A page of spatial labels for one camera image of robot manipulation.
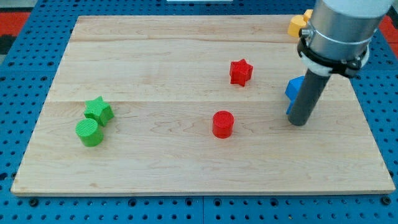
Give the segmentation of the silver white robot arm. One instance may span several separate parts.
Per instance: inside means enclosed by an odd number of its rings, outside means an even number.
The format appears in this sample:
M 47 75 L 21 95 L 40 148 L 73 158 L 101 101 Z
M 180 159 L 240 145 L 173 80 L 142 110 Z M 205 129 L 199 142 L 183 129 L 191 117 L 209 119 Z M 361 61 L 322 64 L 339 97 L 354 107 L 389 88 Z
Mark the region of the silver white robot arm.
M 315 54 L 330 60 L 359 57 L 393 0 L 317 0 L 300 34 Z

